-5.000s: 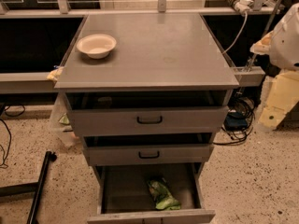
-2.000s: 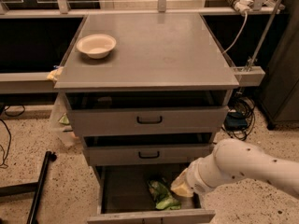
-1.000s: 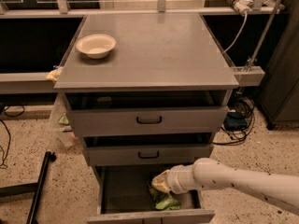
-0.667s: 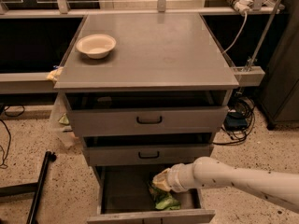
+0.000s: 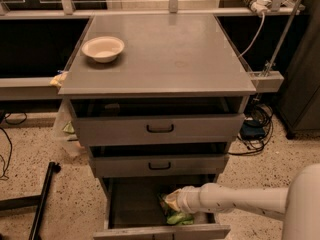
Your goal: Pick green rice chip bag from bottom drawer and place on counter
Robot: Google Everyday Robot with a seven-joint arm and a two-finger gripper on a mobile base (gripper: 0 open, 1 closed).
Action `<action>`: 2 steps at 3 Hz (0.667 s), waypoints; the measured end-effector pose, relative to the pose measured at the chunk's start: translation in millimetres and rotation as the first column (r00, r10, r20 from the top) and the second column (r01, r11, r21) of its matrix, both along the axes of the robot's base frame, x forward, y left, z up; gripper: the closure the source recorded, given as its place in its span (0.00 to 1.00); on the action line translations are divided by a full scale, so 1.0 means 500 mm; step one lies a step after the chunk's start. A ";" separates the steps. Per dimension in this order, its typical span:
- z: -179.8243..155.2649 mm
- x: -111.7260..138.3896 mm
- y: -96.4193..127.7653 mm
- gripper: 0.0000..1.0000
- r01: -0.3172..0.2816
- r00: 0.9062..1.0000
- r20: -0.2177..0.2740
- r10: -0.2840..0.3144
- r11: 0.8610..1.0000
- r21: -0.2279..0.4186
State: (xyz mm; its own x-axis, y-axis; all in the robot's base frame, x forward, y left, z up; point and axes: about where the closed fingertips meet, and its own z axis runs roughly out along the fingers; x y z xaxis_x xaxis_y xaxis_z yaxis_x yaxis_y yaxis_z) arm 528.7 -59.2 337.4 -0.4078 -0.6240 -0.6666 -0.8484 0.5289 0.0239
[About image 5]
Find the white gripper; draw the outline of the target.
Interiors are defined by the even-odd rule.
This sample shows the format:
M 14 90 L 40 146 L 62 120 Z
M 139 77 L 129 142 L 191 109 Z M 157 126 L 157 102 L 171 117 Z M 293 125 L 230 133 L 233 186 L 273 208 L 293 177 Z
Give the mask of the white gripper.
M 193 214 L 200 211 L 200 189 L 193 186 L 183 187 L 181 190 L 165 196 L 165 203 L 175 211 L 182 211 L 184 213 Z

